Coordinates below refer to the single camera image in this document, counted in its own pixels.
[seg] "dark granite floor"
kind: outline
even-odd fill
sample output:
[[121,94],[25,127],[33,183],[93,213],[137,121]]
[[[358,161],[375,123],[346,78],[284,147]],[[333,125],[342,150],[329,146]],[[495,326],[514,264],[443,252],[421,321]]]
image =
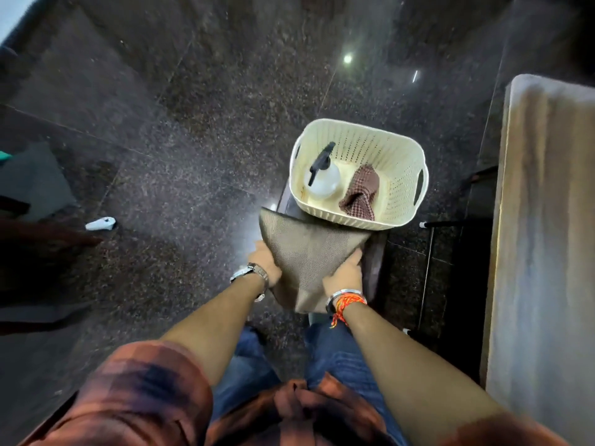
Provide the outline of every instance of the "dark granite floor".
[[[592,55],[581,39],[589,12],[581,0],[46,0],[12,44],[18,57],[2,55],[0,150],[49,142],[79,201],[57,219],[80,227],[109,215],[119,226],[53,292],[90,302],[85,322],[52,341],[0,337],[2,443],[115,347],[158,337],[224,288],[316,118],[425,150],[430,188],[416,218],[390,232],[381,289],[387,318],[412,327],[419,222],[491,215],[493,184],[471,196],[462,187],[497,163],[505,87],[527,72],[592,84],[581,59]],[[424,321],[434,336],[460,233],[437,234]],[[269,301],[252,322],[281,377],[299,375],[303,319]]]

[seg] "basket rim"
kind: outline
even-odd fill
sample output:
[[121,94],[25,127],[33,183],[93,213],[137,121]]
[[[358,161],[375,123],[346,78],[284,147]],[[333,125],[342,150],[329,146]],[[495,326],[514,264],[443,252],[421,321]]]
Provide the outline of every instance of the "basket rim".
[[[369,221],[368,219],[362,219],[361,217],[351,216],[351,215],[348,215],[347,213],[335,213],[335,212],[332,212],[332,211],[323,210],[321,208],[317,208],[317,207],[315,207],[313,205],[310,205],[309,203],[306,203],[306,202],[302,201],[301,199],[299,199],[296,196],[296,194],[293,193],[293,187],[292,187],[293,178],[292,177],[293,177],[293,168],[294,168],[296,150],[299,147],[300,142],[301,142],[304,134],[306,133],[306,130],[308,129],[308,127],[310,125],[317,124],[317,123],[324,123],[324,122],[328,122],[328,121],[333,122],[333,123],[336,123],[336,124],[344,124],[344,125],[352,125],[352,126],[355,126],[355,127],[361,127],[361,128],[365,128],[365,129],[368,129],[368,130],[371,130],[371,131],[379,131],[381,133],[387,133],[387,134],[392,135],[392,136],[395,136],[395,137],[400,137],[400,138],[408,139],[408,140],[412,141],[421,150],[421,154],[422,154],[422,156],[424,158],[424,169],[427,169],[427,164],[425,162],[425,153],[424,153],[424,150],[423,150],[422,146],[420,145],[420,143],[417,142],[412,137],[404,136],[404,135],[398,134],[398,133],[393,133],[392,131],[386,131],[385,129],[368,127],[367,125],[362,125],[362,124],[354,124],[353,122],[346,122],[345,120],[337,120],[337,119],[330,119],[330,118],[316,119],[316,120],[313,120],[312,122],[310,122],[308,125],[306,125],[306,127],[304,127],[304,129],[303,129],[302,133],[300,134],[300,136],[298,136],[298,138],[296,139],[296,141],[295,141],[295,143],[293,145],[292,155],[291,155],[291,158],[289,160],[289,192],[291,192],[291,195],[296,200],[296,202],[299,202],[299,203],[303,204],[304,206],[307,206],[307,207],[312,208],[312,209],[315,209],[315,210],[316,209],[317,210],[321,210],[321,211],[324,211],[325,213],[329,213],[329,214],[336,215],[336,216],[346,217],[348,219],[356,219],[357,221],[365,222],[367,224],[384,225],[384,226],[388,226],[388,227],[399,227],[399,226],[407,225],[408,223],[410,223],[413,220],[413,218],[415,217],[415,215],[417,214],[417,211],[420,208],[421,202],[423,202],[423,200],[421,200],[421,202],[419,202],[417,204],[417,208],[411,213],[410,218],[407,219],[405,222],[403,222],[402,224],[390,224],[388,222]],[[429,177],[430,176],[428,175],[428,173],[429,172],[426,172],[424,174],[424,178],[427,178],[429,180]]]

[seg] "hand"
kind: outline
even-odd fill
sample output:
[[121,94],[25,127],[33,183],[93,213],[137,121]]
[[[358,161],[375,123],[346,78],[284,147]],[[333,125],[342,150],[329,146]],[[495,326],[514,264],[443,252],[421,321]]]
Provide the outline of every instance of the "hand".
[[323,278],[324,292],[327,297],[331,297],[340,290],[362,291],[362,268],[359,266],[361,259],[362,250],[358,248],[334,274]]
[[248,262],[256,263],[265,270],[268,275],[268,285],[272,288],[281,278],[281,270],[275,264],[271,251],[262,239],[256,242],[256,247],[257,249],[248,255]]

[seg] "rolled-up sleeve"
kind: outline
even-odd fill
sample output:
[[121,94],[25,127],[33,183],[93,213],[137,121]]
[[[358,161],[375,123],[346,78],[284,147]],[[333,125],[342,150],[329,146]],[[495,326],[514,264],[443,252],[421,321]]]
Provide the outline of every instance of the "rolled-up sleeve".
[[175,343],[142,341],[116,350],[48,434],[26,444],[202,444],[211,412],[211,388],[193,355]]

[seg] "forearm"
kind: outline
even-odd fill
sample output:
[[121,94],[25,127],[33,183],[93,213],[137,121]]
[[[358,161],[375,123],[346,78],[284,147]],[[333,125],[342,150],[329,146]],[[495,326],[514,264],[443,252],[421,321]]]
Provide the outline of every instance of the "forearm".
[[415,446],[435,445],[461,425],[500,413],[482,388],[368,306],[343,312],[386,405]]
[[253,273],[237,278],[225,291],[178,322],[161,339],[181,344],[193,352],[211,386],[218,384],[263,286],[262,277]]

